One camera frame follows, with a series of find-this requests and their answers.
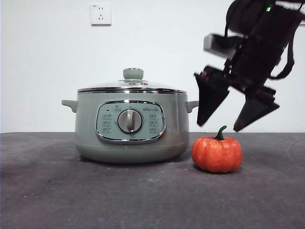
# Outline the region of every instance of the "lid knob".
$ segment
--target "lid knob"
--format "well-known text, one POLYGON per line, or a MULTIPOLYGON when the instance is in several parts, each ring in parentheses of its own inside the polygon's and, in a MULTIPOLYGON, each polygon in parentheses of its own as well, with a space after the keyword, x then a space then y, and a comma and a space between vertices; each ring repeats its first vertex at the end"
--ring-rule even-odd
POLYGON ((141 80, 143 75, 144 71, 140 68, 126 68, 123 70, 125 80, 141 80))

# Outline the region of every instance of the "pot handle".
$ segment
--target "pot handle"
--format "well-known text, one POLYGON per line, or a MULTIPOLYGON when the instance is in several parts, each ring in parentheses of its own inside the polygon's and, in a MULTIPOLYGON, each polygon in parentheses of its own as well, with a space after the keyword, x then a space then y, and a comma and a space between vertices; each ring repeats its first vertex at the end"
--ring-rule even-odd
POLYGON ((185 106, 186 106, 187 113, 191 113, 193 108, 199 106, 199 101, 185 102, 185 106))
POLYGON ((71 110, 76 113, 77 111, 77 107, 78 107, 78 101, 74 101, 74 100, 62 100, 61 104, 64 106, 68 106, 71 108, 71 110))

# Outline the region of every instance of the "chrome trim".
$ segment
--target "chrome trim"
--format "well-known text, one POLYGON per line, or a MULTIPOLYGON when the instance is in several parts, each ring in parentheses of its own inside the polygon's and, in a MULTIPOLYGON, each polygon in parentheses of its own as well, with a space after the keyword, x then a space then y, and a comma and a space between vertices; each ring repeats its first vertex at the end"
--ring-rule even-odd
POLYGON ((164 110, 163 107, 158 104, 157 102, 149 102, 149 101, 143 101, 143 100, 118 100, 118 101, 108 101, 103 103, 102 105, 100 105, 98 111, 97 111, 97 115, 96 115, 96 122, 95 122, 95 133, 97 135, 97 137, 106 142, 106 143, 110 143, 110 144, 119 144, 119 145, 137 145, 137 144, 148 144, 148 143, 154 143, 157 142, 166 132, 166 122, 165 122, 165 115, 164 115, 164 110), (157 105, 160 110, 161 110, 161 115, 162 115, 162 121, 163 121, 163 129, 162 131, 155 137, 152 138, 147 138, 147 139, 112 139, 112 138, 108 138, 102 135, 102 133, 99 132, 98 130, 98 120, 99 120, 99 112, 102 106, 106 105, 106 104, 122 104, 122 103, 141 103, 141 104, 154 104, 157 105))
POLYGON ((116 91, 128 91, 128 92, 159 92, 161 94, 165 94, 167 92, 171 93, 182 93, 186 94, 186 91, 175 90, 175 89, 165 89, 165 88, 143 88, 143 87, 93 87, 93 88, 81 88, 77 90, 77 93, 81 92, 106 92, 110 91, 111 93, 115 93, 116 91))
POLYGON ((129 94, 129 93, 144 93, 144 94, 183 94, 183 95, 187 95, 187 93, 185 91, 179 91, 179 92, 170 92, 170 91, 142 91, 142 90, 113 90, 113 91, 109 91, 109 90, 105 90, 105 91, 84 91, 84 92, 77 92, 77 94, 102 94, 102 93, 123 93, 123 94, 129 94))

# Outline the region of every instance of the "brand logo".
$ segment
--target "brand logo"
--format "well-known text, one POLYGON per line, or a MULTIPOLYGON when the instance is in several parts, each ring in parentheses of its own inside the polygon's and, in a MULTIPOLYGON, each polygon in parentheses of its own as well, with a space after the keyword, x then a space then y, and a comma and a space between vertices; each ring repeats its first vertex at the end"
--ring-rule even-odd
POLYGON ((148 108, 148 107, 145 107, 145 108, 143 108, 143 111, 158 111, 158 108, 148 108))

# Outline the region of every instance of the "pot base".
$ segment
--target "pot base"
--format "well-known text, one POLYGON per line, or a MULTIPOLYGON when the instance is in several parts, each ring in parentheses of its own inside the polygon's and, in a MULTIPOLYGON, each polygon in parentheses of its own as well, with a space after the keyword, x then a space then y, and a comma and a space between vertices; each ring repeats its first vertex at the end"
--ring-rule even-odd
POLYGON ((182 154, 187 143, 176 146, 147 148, 147 149, 105 149, 76 144, 80 155, 91 160, 118 163, 118 164, 139 164, 164 161, 182 154))

